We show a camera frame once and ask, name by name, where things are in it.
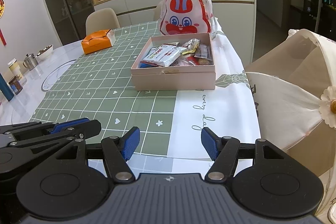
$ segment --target flower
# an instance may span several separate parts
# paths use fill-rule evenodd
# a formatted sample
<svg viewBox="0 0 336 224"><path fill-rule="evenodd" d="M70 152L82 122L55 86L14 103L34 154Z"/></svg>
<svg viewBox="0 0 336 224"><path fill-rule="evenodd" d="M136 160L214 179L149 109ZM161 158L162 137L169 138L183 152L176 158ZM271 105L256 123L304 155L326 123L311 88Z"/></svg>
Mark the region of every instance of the flower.
<svg viewBox="0 0 336 224"><path fill-rule="evenodd" d="M327 125L336 128L336 86L329 86L324 90L319 112Z"/></svg>

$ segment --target dining table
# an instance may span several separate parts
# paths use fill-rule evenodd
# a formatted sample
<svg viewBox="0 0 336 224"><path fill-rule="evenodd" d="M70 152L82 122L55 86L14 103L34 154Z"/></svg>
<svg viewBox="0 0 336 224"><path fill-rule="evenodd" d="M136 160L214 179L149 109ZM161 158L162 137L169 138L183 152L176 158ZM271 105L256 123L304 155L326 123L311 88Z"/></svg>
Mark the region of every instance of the dining table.
<svg viewBox="0 0 336 224"><path fill-rule="evenodd" d="M212 39L216 82L214 90L137 91L130 68L150 37L161 35L157 21L114 30L110 48L85 55L81 41L53 51L25 74L27 83L10 102L2 100L0 125L23 122L66 122L83 117L101 123L100 143L140 128L140 143L128 161L140 173L200 173L212 165L201 143L201 130L241 143L260 138L253 89L229 39L218 24ZM239 160L236 173L251 166ZM105 174L102 160L89 166Z"/></svg>

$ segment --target orange package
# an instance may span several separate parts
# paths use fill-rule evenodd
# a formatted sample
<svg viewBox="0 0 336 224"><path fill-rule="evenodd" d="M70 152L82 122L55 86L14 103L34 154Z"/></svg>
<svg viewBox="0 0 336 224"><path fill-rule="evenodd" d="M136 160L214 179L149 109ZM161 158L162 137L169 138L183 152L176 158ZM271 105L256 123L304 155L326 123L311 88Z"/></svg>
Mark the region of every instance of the orange package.
<svg viewBox="0 0 336 224"><path fill-rule="evenodd" d="M116 41L114 31L101 30L94 32L82 41L82 47L85 54L100 51L112 47Z"/></svg>

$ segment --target red decoration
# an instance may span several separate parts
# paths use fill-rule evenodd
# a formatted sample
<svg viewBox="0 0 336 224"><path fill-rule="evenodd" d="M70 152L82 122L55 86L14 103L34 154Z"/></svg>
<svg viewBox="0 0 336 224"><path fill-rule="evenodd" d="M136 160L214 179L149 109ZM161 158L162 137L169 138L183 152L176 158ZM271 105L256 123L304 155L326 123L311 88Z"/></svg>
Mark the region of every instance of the red decoration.
<svg viewBox="0 0 336 224"><path fill-rule="evenodd" d="M3 45L4 45L4 46L6 46L6 45L7 45L7 43L6 43L6 40L5 40L5 38L3 37L3 34L2 34L2 31L1 31L1 29L0 29L0 39L1 39L2 43L3 43Z"/></svg>

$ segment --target metal screw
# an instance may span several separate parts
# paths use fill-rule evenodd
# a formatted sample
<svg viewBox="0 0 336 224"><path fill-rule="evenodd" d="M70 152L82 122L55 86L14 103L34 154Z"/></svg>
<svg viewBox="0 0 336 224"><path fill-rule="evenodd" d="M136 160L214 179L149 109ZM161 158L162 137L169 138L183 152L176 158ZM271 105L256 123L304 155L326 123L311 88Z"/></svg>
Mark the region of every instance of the metal screw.
<svg viewBox="0 0 336 224"><path fill-rule="evenodd" d="M119 172L115 175L118 180L129 180L132 178L132 174L129 172Z"/></svg>
<svg viewBox="0 0 336 224"><path fill-rule="evenodd" d="M221 172L211 172L208 174L208 178L211 180L222 180L224 178L224 174Z"/></svg>

